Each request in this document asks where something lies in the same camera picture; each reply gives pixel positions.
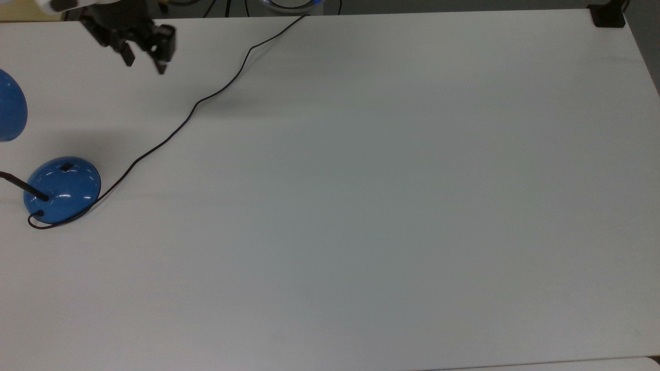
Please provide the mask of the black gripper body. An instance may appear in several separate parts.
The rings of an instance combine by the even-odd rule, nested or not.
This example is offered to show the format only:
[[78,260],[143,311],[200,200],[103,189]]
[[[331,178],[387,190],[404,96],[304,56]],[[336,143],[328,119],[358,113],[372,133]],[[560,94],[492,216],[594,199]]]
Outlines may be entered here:
[[115,52],[129,49],[129,41],[145,52],[155,47],[156,25],[147,1],[94,3],[81,9],[79,21],[99,45]]

